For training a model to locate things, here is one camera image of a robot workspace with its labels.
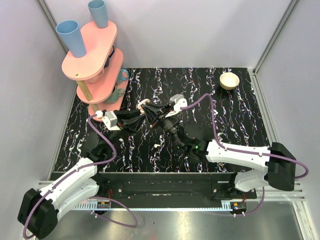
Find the beige earbud charging case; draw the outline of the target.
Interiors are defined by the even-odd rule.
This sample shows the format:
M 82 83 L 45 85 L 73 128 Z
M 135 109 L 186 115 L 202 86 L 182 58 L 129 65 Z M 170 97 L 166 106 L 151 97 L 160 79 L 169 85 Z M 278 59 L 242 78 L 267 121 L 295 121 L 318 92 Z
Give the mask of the beige earbud charging case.
M 141 102 L 138 103 L 137 109 L 140 111 L 141 114 L 145 113 L 145 111 L 142 108 L 142 105 L 145 105 L 146 103 L 149 103 L 149 102 L 150 102 L 150 100 L 146 98 L 146 99 L 143 99 Z

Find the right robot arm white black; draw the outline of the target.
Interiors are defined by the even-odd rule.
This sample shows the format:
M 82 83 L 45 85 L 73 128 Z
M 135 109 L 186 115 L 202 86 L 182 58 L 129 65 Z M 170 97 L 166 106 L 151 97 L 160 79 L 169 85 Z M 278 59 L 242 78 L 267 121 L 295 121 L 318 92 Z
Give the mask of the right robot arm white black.
M 175 117 L 187 100 L 181 98 L 168 105 L 157 105 L 148 99 L 138 104 L 145 114 L 151 128 L 160 127 L 178 148 L 183 149 L 187 157 L 194 162 L 229 163 L 250 168 L 250 171 L 235 173 L 227 185 L 228 195 L 239 198 L 244 192 L 255 188 L 271 186 L 281 191 L 293 191 L 295 188 L 295 170 L 293 155 L 281 144 L 274 142 L 271 147 L 245 147 L 217 141 L 205 135 L 196 122 L 184 125 Z

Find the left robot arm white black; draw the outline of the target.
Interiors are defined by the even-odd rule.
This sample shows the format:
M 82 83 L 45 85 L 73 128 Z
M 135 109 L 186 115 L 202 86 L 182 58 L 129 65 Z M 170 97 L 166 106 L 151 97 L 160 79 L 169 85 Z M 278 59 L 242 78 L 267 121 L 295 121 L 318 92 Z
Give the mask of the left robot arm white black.
M 108 129 L 106 134 L 94 126 L 93 117 L 102 119 Z M 98 201 L 96 206 L 89 207 L 96 216 L 111 206 L 113 198 L 121 198 L 124 184 L 103 176 L 101 170 L 117 157 L 114 142 L 124 134 L 135 134 L 145 118 L 138 109 L 99 110 L 90 116 L 77 164 L 49 185 L 40 190 L 31 188 L 24 194 L 17 216 L 23 225 L 23 238 L 44 239 L 66 213 L 91 198 Z

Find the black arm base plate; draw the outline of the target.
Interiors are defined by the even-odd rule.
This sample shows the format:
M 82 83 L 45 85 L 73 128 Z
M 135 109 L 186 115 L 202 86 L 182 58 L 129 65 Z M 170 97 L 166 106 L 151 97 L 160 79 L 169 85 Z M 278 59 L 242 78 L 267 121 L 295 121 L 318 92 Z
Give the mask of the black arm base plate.
M 213 209 L 221 201 L 257 199 L 255 190 L 231 189 L 232 173 L 124 173 L 100 174 L 98 196 L 111 197 L 130 209 Z

